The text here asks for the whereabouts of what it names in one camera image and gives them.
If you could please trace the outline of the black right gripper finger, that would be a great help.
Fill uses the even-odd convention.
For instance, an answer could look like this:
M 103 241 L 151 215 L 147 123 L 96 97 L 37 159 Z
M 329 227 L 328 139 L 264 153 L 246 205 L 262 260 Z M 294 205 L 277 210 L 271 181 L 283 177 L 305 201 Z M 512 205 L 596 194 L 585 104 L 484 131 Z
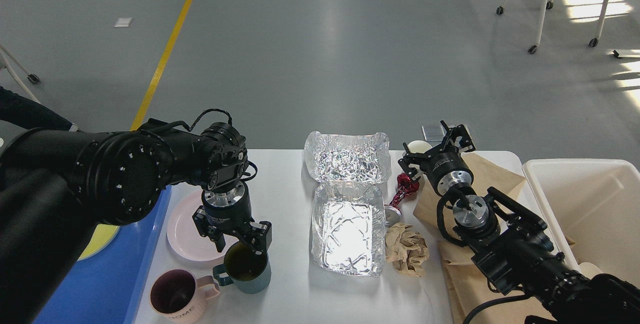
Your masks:
M 399 165 L 401 166 L 404 173 L 406 173 L 413 181 L 419 181 L 420 179 L 425 178 L 426 181 L 432 181 L 432 175 L 430 172 L 427 172 L 425 158 L 412 158 L 410 155 L 418 154 L 418 153 L 409 153 L 407 148 L 408 142 L 404 142 L 404 154 L 401 159 L 398 160 Z
M 445 121 L 440 121 L 440 123 L 445 130 L 445 135 L 439 144 L 439 152 L 460 154 L 476 150 L 466 125 L 449 126 Z

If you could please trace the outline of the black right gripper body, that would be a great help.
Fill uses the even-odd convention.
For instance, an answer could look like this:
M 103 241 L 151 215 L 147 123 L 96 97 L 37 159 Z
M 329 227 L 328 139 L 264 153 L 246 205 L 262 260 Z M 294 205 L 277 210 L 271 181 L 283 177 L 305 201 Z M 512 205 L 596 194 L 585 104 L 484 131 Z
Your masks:
M 427 152 L 427 158 L 420 164 L 420 170 L 426 175 L 434 192 L 440 197 L 455 188 L 465 195 L 474 195 L 471 187 L 473 172 L 456 151 Z

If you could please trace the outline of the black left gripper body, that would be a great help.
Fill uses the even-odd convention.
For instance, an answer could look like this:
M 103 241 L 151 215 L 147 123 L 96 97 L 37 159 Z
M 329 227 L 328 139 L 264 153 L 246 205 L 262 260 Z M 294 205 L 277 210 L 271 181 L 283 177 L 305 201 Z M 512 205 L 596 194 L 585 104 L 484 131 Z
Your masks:
M 204 191 L 201 199 L 210 224 L 223 234 L 236 237 L 236 227 L 253 221 L 249 196 L 247 184 L 239 182 L 229 192 Z

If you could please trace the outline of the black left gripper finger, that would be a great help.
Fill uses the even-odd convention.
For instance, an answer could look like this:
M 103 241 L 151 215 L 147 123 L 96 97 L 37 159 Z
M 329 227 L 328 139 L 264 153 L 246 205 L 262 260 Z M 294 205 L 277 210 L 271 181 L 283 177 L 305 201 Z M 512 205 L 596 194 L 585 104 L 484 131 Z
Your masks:
M 246 245 L 254 255 L 267 252 L 272 242 L 272 223 L 269 221 L 248 221 L 235 228 L 235 236 Z
M 224 233 L 215 226 L 212 226 L 208 220 L 208 215 L 204 207 L 198 207 L 195 213 L 192 215 L 194 225 L 196 226 L 198 233 L 201 237 L 207 237 L 211 242 L 215 244 L 216 250 L 222 253 L 226 247 L 226 239 Z

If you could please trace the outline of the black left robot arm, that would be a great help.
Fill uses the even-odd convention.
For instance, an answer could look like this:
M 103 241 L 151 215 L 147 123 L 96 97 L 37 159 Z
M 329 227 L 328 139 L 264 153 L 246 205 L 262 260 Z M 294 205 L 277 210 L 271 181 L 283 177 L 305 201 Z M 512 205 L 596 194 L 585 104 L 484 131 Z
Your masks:
M 1 301 L 11 323 L 30 323 L 66 278 L 99 224 L 144 219 L 169 185 L 202 189 L 193 215 L 217 251 L 233 236 L 266 253 L 272 224 L 253 219 L 246 137 L 233 118 L 201 134 L 195 124 L 149 119 L 137 130 L 35 128 L 1 155 Z

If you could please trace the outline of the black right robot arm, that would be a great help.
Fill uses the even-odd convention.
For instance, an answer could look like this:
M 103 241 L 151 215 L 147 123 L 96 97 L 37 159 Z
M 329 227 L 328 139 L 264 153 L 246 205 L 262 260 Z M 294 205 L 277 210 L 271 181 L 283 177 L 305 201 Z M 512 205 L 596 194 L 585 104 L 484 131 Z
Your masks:
M 441 143 L 405 142 L 398 163 L 412 182 L 425 176 L 439 196 L 435 217 L 441 236 L 470 248 L 489 289 L 502 294 L 476 306 L 464 322 L 491 306 L 535 297 L 552 323 L 638 323 L 638 288 L 611 274 L 588 278 L 569 269 L 564 253 L 553 255 L 539 215 L 492 186 L 477 195 L 473 172 L 462 159 L 476 149 L 473 139 L 465 125 L 441 126 Z

